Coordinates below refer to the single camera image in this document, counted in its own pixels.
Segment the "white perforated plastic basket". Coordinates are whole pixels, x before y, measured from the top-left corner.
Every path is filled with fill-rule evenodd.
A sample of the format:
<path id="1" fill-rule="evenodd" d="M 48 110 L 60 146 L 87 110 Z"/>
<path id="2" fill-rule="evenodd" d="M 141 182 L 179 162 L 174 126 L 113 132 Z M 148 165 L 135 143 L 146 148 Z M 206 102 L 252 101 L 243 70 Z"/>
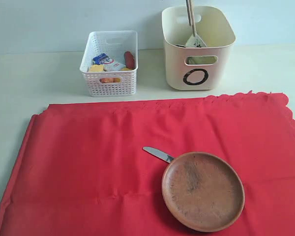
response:
<path id="1" fill-rule="evenodd" d="M 125 64 L 124 53 L 134 56 L 135 68 L 132 71 L 88 72 L 92 59 L 105 53 Z M 80 72 L 91 96 L 123 96 L 136 93 L 138 69 L 138 35 L 133 30 L 94 31 L 88 36 Z M 114 78 L 113 83 L 101 83 L 101 78 Z"/>

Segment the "red sausage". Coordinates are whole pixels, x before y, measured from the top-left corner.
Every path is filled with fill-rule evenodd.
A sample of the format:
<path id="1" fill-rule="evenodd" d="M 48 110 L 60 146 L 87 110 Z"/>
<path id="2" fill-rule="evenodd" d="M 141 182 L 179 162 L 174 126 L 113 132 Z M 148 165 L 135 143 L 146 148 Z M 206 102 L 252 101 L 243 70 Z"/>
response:
<path id="1" fill-rule="evenodd" d="M 124 61 L 125 65 L 128 69 L 134 69 L 135 68 L 135 60 L 134 56 L 131 54 L 130 51 L 126 51 L 124 53 Z"/>

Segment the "brown clay plate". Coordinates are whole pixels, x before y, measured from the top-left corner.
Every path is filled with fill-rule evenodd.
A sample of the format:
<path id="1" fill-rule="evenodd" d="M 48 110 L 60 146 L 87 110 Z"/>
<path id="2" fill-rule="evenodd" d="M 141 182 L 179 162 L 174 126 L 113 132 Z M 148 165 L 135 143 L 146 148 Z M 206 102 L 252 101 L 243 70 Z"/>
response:
<path id="1" fill-rule="evenodd" d="M 175 219 L 199 232 L 231 226 L 245 203 L 236 171 L 223 159 L 205 152 L 185 153 L 169 162 L 162 176 L 162 196 Z"/>

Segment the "wooden chopstick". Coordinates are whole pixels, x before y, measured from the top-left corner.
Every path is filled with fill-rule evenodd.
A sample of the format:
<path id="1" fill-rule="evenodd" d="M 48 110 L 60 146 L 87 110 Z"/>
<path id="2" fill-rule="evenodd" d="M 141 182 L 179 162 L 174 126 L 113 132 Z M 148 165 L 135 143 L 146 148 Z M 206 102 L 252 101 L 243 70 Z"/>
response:
<path id="1" fill-rule="evenodd" d="M 197 34 L 196 26 L 195 26 L 195 17 L 194 17 L 194 9 L 193 9 L 193 1 L 189 0 L 189 8 L 190 8 L 190 15 L 191 15 L 191 26 L 193 31 L 193 36 L 195 37 Z"/>
<path id="2" fill-rule="evenodd" d="M 185 2 L 186 2 L 186 8 L 187 8 L 188 23 L 189 23 L 189 26 L 192 26 L 191 12 L 190 12 L 190 1 L 186 0 Z"/>

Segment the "silver table knife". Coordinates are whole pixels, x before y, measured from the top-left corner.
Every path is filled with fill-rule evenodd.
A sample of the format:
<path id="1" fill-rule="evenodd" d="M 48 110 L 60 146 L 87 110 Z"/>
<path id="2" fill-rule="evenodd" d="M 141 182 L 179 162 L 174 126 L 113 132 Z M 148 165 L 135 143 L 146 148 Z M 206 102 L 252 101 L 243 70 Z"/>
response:
<path id="1" fill-rule="evenodd" d="M 153 147 L 143 147 L 143 150 L 167 163 L 171 163 L 174 160 L 169 154 Z"/>

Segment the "yellow cheese wedge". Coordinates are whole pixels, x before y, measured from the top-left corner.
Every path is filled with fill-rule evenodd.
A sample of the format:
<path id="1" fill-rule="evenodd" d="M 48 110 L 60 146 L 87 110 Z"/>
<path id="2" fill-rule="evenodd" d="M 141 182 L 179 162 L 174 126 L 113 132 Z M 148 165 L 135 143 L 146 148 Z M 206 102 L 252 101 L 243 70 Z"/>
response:
<path id="1" fill-rule="evenodd" d="M 104 72 L 104 66 L 102 64 L 91 65 L 88 69 L 88 72 Z"/>

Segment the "cream plastic bin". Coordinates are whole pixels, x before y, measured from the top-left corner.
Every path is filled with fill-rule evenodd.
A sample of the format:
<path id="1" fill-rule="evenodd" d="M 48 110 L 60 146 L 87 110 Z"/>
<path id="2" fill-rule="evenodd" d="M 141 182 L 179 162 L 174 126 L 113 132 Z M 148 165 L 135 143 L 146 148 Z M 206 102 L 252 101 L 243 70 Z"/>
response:
<path id="1" fill-rule="evenodd" d="M 162 11 L 167 83 L 178 90 L 209 90 L 220 82 L 236 36 L 224 13 L 212 6 L 195 6 L 195 26 L 206 44 L 203 48 L 181 48 L 192 35 L 187 8 L 172 6 Z M 191 56 L 216 56 L 214 64 L 188 64 Z"/>

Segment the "blue white milk carton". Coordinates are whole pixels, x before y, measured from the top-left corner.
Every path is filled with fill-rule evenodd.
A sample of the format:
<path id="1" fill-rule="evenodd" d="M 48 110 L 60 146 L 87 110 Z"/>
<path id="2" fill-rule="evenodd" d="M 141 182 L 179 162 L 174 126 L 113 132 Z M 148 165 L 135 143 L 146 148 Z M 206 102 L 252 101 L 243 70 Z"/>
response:
<path id="1" fill-rule="evenodd" d="M 102 65 L 104 71 L 121 71 L 126 67 L 125 64 L 115 60 L 105 53 L 101 53 L 92 59 L 92 64 Z"/>

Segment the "white floral ceramic bowl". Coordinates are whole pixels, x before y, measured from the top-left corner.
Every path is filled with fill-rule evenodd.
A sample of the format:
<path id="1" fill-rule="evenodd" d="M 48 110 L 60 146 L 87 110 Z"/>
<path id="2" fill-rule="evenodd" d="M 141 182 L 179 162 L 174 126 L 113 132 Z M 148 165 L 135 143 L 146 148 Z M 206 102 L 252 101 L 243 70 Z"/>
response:
<path id="1" fill-rule="evenodd" d="M 186 48 L 203 48 L 207 47 L 207 45 L 203 42 L 203 40 L 198 36 L 191 35 L 190 38 L 185 43 Z M 214 64 L 217 61 L 216 56 L 191 56 L 188 57 L 188 64 Z"/>

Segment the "yellow lemon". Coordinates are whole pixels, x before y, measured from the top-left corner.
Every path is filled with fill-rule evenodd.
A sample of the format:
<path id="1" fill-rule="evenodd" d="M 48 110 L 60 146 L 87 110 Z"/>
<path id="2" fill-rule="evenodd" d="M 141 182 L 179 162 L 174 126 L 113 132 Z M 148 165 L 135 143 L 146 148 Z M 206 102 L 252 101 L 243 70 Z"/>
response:
<path id="1" fill-rule="evenodd" d="M 123 68 L 123 69 L 121 69 L 120 71 L 132 71 L 133 69 L 131 69 L 131 68 L 127 68 L 127 67 L 125 67 L 125 68 Z"/>

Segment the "red table cloth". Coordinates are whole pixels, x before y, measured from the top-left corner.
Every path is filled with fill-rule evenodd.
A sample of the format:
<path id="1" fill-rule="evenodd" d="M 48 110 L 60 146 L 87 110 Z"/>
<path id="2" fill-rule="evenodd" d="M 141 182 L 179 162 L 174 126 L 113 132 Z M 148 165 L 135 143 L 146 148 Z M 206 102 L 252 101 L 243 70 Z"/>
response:
<path id="1" fill-rule="evenodd" d="M 220 236 L 295 236 L 295 120 L 283 93 L 51 104 L 32 116 L 0 203 L 0 236 L 196 236 L 166 208 L 166 163 L 212 153 L 245 190 Z"/>

